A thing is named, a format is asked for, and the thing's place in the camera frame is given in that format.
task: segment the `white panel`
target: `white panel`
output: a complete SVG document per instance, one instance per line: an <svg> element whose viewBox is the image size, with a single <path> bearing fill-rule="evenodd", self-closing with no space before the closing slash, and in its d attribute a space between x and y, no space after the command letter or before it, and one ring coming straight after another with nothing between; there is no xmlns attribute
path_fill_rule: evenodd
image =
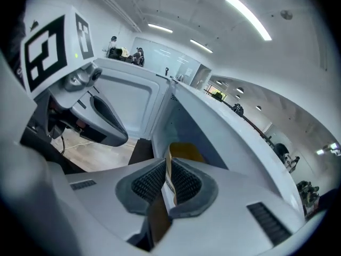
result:
<svg viewBox="0 0 341 256"><path fill-rule="evenodd" d="M95 87L119 115L127 133L148 138L169 81L142 67L117 60L97 59L103 69Z"/></svg>
<svg viewBox="0 0 341 256"><path fill-rule="evenodd" d="M225 169L226 164L216 149L171 93L172 90L169 90L164 98L159 110L159 118L156 120L157 125L153 131L154 156L164 157L172 142L190 142L197 147L207 164Z"/></svg>

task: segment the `ceiling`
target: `ceiling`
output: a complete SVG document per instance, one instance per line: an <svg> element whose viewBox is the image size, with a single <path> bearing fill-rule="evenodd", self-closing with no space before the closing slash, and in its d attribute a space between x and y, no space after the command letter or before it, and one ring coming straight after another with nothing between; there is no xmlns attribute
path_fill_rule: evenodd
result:
<svg viewBox="0 0 341 256"><path fill-rule="evenodd" d="M142 32L162 34L176 42L189 43L190 39L207 46L215 54L235 50L261 49L266 46L256 29L225 0L114 0ZM283 26L280 11L292 10L300 14L311 5L308 0L240 0L256 15L274 43L288 42L290 27ZM148 27L148 23L172 29L167 33Z"/></svg>
<svg viewBox="0 0 341 256"><path fill-rule="evenodd" d="M219 85L216 81L225 82L228 86L224 83ZM307 138L307 143L312 151L321 149L324 145L336 141L332 134L307 111L273 91L252 83L218 76L212 76L210 83L233 96L236 103L239 100L235 96L239 95L241 104L246 103L251 107L260 105L262 107L260 113L280 128L288 138L290 138L290 133L286 129L294 125L291 130L301 131L301 134ZM236 90L238 87L243 88L244 94Z"/></svg>

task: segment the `fluorescent light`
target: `fluorescent light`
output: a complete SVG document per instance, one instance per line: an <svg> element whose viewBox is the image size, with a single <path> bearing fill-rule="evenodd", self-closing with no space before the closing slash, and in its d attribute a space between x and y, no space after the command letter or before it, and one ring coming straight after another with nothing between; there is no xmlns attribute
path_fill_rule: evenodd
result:
<svg viewBox="0 0 341 256"><path fill-rule="evenodd" d="M205 47L205 46L199 44L198 42L196 42L196 41L194 41L194 40L192 40L192 39L191 39L191 43L193 43L193 44L195 44L195 45L201 47L202 49L206 50L206 51L209 52L209 53L213 53L212 50L209 50L207 47Z"/></svg>
<svg viewBox="0 0 341 256"><path fill-rule="evenodd" d="M166 55L166 54L163 54L162 52L160 52L160 51L158 51L158 50L156 50L156 49L154 49L154 51L155 51L156 53L160 54L161 56L171 57L171 56L168 56L168 55Z"/></svg>
<svg viewBox="0 0 341 256"><path fill-rule="evenodd" d="M170 54L170 52L168 52L168 51L166 51L166 50L163 50L163 49L160 49L160 50L163 51L163 52L166 52L166 53Z"/></svg>
<svg viewBox="0 0 341 256"><path fill-rule="evenodd" d="M316 153L320 156L324 154L324 151L321 149L321 150L316 151Z"/></svg>
<svg viewBox="0 0 341 256"><path fill-rule="evenodd" d="M267 33L266 29L263 27L261 22L254 16L254 14L239 0L226 0L232 6L234 6L241 14L243 14L250 23L257 29L259 34L265 41L271 41L271 37L269 33Z"/></svg>
<svg viewBox="0 0 341 256"><path fill-rule="evenodd" d="M180 58L180 57L178 57L180 60L183 60L183 61L185 61L185 62L188 62L188 61L186 61L185 59L182 59L182 58Z"/></svg>
<svg viewBox="0 0 341 256"><path fill-rule="evenodd" d="M168 29L168 28L163 28L163 27L160 27L160 26L157 26L157 25L152 25L151 23L149 23L148 26L150 26L151 28L157 28L157 29L161 29L161 30L164 30L166 32L169 32L169 33L173 33L173 31Z"/></svg>
<svg viewBox="0 0 341 256"><path fill-rule="evenodd" d="M336 143L333 143L333 144L330 145L330 148L333 149L333 150L336 150L338 147L337 147Z"/></svg>

